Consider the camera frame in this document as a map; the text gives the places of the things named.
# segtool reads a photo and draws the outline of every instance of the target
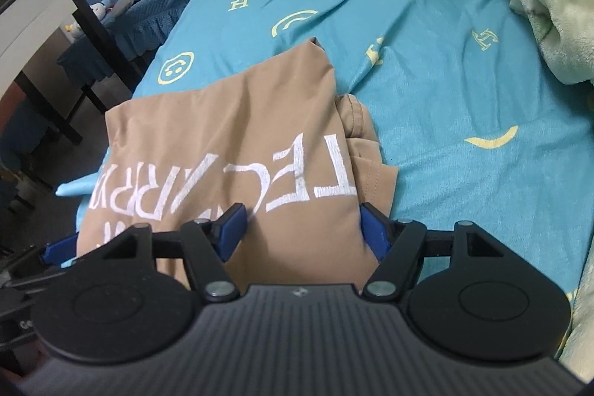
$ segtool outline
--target blue bed sheet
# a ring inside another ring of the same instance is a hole
[[[509,1],[191,0],[134,96],[203,88],[315,36],[400,167],[393,218],[473,220],[573,292],[594,220],[589,89],[556,81]]]

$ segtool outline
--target white stuffed toy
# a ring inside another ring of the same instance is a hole
[[[108,9],[111,7],[111,5],[112,5],[112,3],[110,0],[102,0],[101,2],[99,2],[97,4],[93,4],[91,6],[91,9],[93,9],[93,12],[97,16],[97,19],[103,20],[103,18],[106,16]],[[66,29],[66,32],[70,33],[70,35],[74,39],[78,39],[79,37],[82,37],[82,35],[84,34],[84,32],[82,32],[82,29],[78,25],[78,22],[76,22],[76,21],[73,22],[72,24],[67,24],[66,26],[64,26],[64,28]]]

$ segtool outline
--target floor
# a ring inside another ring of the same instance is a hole
[[[95,84],[93,90],[108,108],[130,98],[129,90],[116,76]],[[97,171],[108,147],[105,118],[88,99],[74,115],[72,126],[82,135],[80,145],[75,146],[62,136],[56,142],[44,141],[33,152],[35,172],[54,187]],[[36,207],[31,211],[13,202],[16,215],[0,210],[3,245],[19,251],[29,245],[55,242],[75,232],[79,197],[56,197],[28,180],[19,184],[19,194]]]

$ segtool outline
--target chair seat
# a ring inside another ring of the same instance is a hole
[[[162,45],[189,0],[140,0],[124,14],[102,23],[128,60]],[[113,74],[87,36],[77,39],[56,61],[77,88]]]

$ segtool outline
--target tan fabric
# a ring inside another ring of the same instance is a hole
[[[242,202],[248,233],[226,265],[240,288],[361,286],[375,269],[359,201],[389,213],[397,170],[381,163],[367,109],[336,98],[334,69],[313,41],[205,89],[127,101],[106,119],[111,154],[79,255],[133,223],[174,230]],[[167,272],[183,280],[180,263]]]

